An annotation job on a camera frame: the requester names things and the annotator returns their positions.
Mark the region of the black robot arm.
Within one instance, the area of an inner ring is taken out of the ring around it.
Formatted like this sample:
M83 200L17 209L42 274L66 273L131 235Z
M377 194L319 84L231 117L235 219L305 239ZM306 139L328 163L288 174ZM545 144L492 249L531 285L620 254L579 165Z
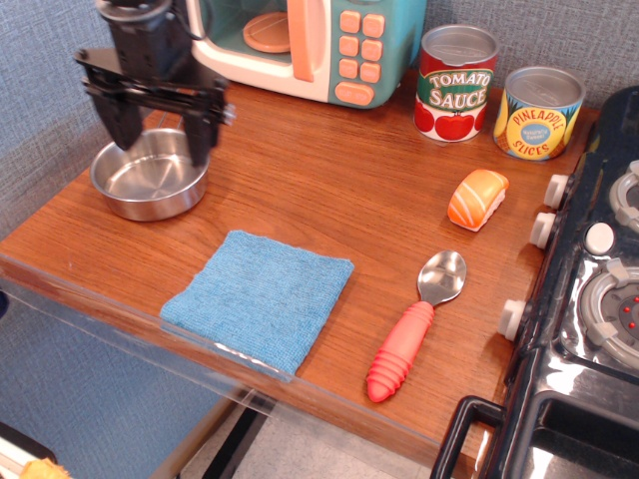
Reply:
M209 158L219 125L230 120L229 82L196 60L184 1L97 1L112 48L81 49L86 93L111 139L130 150L143 132L143 108L182 117L194 165Z

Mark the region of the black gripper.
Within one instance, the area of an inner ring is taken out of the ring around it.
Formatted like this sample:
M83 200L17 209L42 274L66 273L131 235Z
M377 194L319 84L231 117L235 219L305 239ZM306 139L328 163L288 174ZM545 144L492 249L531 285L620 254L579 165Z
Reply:
M227 102L229 82L191 53L192 39L178 20L114 22L114 45L81 49L86 93L114 143L131 149L143 131L143 109L183 117L193 165L204 165L218 143L219 125L236 118Z

